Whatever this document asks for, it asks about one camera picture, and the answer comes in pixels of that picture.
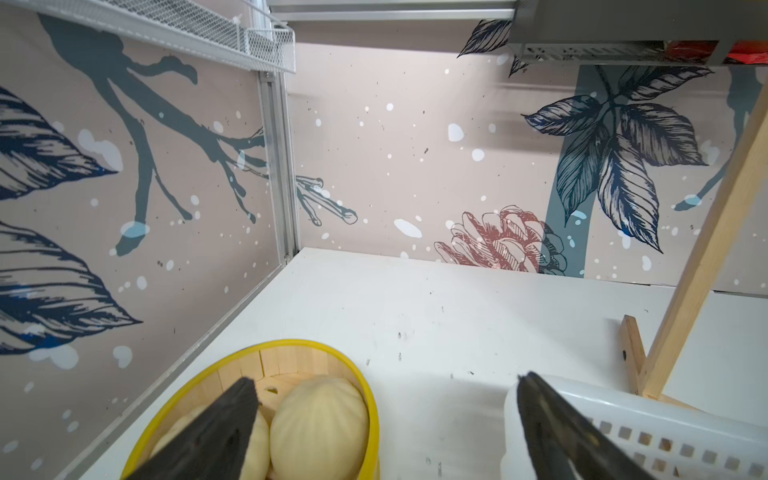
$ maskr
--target leaf illustration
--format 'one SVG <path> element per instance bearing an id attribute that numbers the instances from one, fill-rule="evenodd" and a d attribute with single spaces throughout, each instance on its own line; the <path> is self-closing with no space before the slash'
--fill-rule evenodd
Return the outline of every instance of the leaf illustration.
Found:
<path id="1" fill-rule="evenodd" d="M 481 20 L 458 56 L 485 53 L 503 47 L 507 44 L 511 26 L 511 20 Z"/>
<path id="2" fill-rule="evenodd" d="M 608 130 L 603 124 L 579 133 L 558 163 L 556 188 L 568 219 L 600 181 Z"/>
<path id="3" fill-rule="evenodd" d="M 619 94 L 632 100 L 650 100 L 680 87 L 691 78 L 709 75 L 707 67 L 629 67 L 619 78 Z"/>
<path id="4" fill-rule="evenodd" d="M 80 153 L 38 111 L 0 87 L 0 200 L 114 173 Z"/>
<path id="5" fill-rule="evenodd" d="M 83 260 L 32 230 L 0 222 L 0 265 L 0 354 L 141 323 Z"/>
<path id="6" fill-rule="evenodd" d="M 621 109 L 621 134 L 655 167 L 706 165 L 694 126 L 683 115 L 659 104 L 631 104 Z"/>
<path id="7" fill-rule="evenodd" d="M 512 55 L 512 68 L 509 69 L 509 76 L 517 73 L 521 68 L 528 67 L 528 64 L 522 61 L 517 55 Z"/>
<path id="8" fill-rule="evenodd" d="M 569 135 L 591 127 L 598 121 L 602 104 L 589 95 L 563 98 L 532 115 L 523 115 L 542 134 Z"/>
<path id="9" fill-rule="evenodd" d="M 639 153 L 619 134 L 611 137 L 605 147 L 598 197 L 617 229 L 661 252 L 656 187 Z"/>

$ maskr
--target printed wallpaper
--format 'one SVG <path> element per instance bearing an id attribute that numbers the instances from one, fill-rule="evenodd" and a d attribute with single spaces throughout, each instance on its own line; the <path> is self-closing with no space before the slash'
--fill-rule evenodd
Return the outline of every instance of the printed wallpaper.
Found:
<path id="1" fill-rule="evenodd" d="M 677 284 L 766 71 L 522 65 L 504 28 L 468 26 L 458 57 L 297 45 L 296 171 L 356 219 L 300 212 L 302 245 Z M 765 207 L 717 290 L 768 292 Z"/>
<path id="2" fill-rule="evenodd" d="M 54 478 L 278 265 L 254 73 L 0 6 L 0 475 Z"/>

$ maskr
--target red pine cone drawing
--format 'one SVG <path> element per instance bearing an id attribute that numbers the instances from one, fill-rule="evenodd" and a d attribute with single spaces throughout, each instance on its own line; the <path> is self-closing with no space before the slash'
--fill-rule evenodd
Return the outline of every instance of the red pine cone drawing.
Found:
<path id="1" fill-rule="evenodd" d="M 435 242 L 446 262 L 518 272 L 564 275 L 563 242 L 532 212 L 515 205 L 483 214 L 482 222 L 464 212 L 451 228 L 451 245 Z"/>

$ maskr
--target beige wall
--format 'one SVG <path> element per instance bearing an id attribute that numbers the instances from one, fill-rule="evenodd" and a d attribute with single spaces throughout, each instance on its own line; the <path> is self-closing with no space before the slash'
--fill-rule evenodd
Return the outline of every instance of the beige wall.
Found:
<path id="1" fill-rule="evenodd" d="M 49 124 L 63 126 L 62 134 L 101 166 L 114 169 L 114 156 L 108 159 L 89 151 L 88 146 L 97 148 L 79 140 L 85 131 L 94 141 L 113 144 L 122 163 L 114 174 L 63 182 L 0 202 L 3 223 L 33 230 L 81 259 L 111 296 L 102 300 L 114 302 L 141 322 L 62 340 L 53 349 L 5 351 L 0 356 L 0 448 L 6 452 L 0 454 L 0 476 L 54 478 L 277 266 L 268 181 L 249 173 L 248 168 L 240 170 L 238 152 L 223 141 L 214 141 L 245 191 L 241 198 L 245 208 L 258 216 L 251 223 L 222 166 L 196 143 L 200 138 L 185 136 L 164 123 L 171 120 L 170 109 L 175 108 L 188 115 L 192 125 L 203 125 L 212 133 L 217 132 L 218 123 L 223 137 L 250 137 L 262 127 L 257 77 L 123 39 L 123 53 L 133 61 L 149 65 L 173 55 L 194 67 L 197 84 L 173 71 L 153 77 L 126 72 L 167 102 L 150 102 L 165 109 L 159 118 L 111 80 L 119 102 L 144 125 L 157 175 L 180 206 L 193 215 L 179 224 L 179 211 L 152 174 L 146 222 L 150 231 L 138 247 L 121 256 L 111 249 L 121 240 L 121 227 L 134 219 L 136 211 L 137 139 L 97 93 L 93 81 L 62 59 L 37 15 L 0 7 L 0 41 L 5 46 L 0 51 L 0 86 L 37 110 Z M 92 60 L 108 63 L 95 50 Z M 3 114 L 4 120 L 11 115 Z M 11 162 L 8 148 L 4 144 L 2 170 Z M 261 147 L 249 149 L 247 154 L 266 155 Z M 266 168 L 256 170 L 266 173 Z M 3 236 L 0 307 L 6 313 L 25 300 L 9 293 L 19 286 L 13 285 L 15 278 L 6 269 L 25 266 L 9 252 L 11 247 L 12 240 Z M 45 281 L 45 272 L 39 278 Z M 57 291 L 50 285 L 46 288 L 48 293 Z M 82 308 L 88 308 L 87 300 L 78 299 L 82 296 L 61 295 L 65 301 L 83 302 Z M 43 329 L 41 325 L 55 331 L 55 325 L 45 321 L 36 328 Z M 15 323 L 2 326 L 19 331 Z M 0 332 L 0 342 L 4 346 L 22 344 L 7 332 Z"/>
<path id="2" fill-rule="evenodd" d="M 463 45 L 471 31 L 472 25 L 457 28 L 444 45 Z M 487 221 L 498 222 L 493 212 L 510 205 L 551 222 L 555 233 L 562 230 L 562 213 L 556 221 L 546 219 L 553 217 L 548 211 L 551 188 L 564 137 L 539 133 L 522 115 L 583 88 L 579 67 L 532 65 L 508 78 L 505 49 L 457 58 L 455 53 L 420 51 L 441 50 L 421 37 L 412 37 L 409 47 L 399 37 L 396 45 L 368 48 L 371 42 L 363 37 L 365 47 L 347 46 L 348 35 L 319 26 L 306 37 L 299 35 L 309 43 L 297 45 L 299 69 L 288 83 L 296 171 L 333 179 L 325 186 L 331 199 L 341 200 L 359 218 L 346 225 L 320 210 L 323 224 L 318 227 L 300 212 L 305 247 L 452 261 L 436 249 L 436 243 L 451 246 L 455 241 L 456 230 L 446 223 L 463 223 L 462 229 L 470 230 L 464 212 L 478 220 L 488 214 Z M 759 89 L 766 72 L 746 71 Z M 582 250 L 580 259 L 574 253 L 570 240 L 582 240 L 569 237 L 570 232 L 560 233 L 562 248 L 555 245 L 569 264 L 583 262 L 583 273 L 571 275 L 677 284 L 717 188 L 697 207 L 677 211 L 672 206 L 696 194 L 729 158 L 735 138 L 731 85 L 731 72 L 716 68 L 652 100 L 689 119 L 708 163 L 647 167 L 660 204 L 657 234 L 663 253 L 635 238 L 626 242 L 600 204 L 590 204 L 581 208 L 586 229 L 574 225 L 575 217 L 568 224 L 576 231 L 582 228 L 586 253 Z M 461 127 L 461 140 L 450 140 L 450 124 Z M 476 149 L 484 154 L 480 161 L 473 160 Z M 768 207 L 767 191 L 759 195 L 717 290 L 768 291 L 768 221 L 761 213 Z M 541 243 L 531 247 L 546 250 Z"/>

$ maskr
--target wooden stick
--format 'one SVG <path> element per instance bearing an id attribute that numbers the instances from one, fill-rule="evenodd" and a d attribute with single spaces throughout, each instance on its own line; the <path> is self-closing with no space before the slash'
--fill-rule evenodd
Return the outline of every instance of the wooden stick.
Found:
<path id="1" fill-rule="evenodd" d="M 640 338 L 640 330 L 637 329 L 637 321 L 633 316 L 624 315 L 619 329 L 621 341 L 621 355 L 624 359 L 624 367 L 627 369 L 630 391 L 640 395 L 640 370 L 645 364 L 645 349 Z"/>
<path id="2" fill-rule="evenodd" d="M 641 369 L 639 386 L 643 396 L 661 397 L 731 243 L 763 186 L 768 165 L 766 114 L 768 88 L 763 87 Z"/>

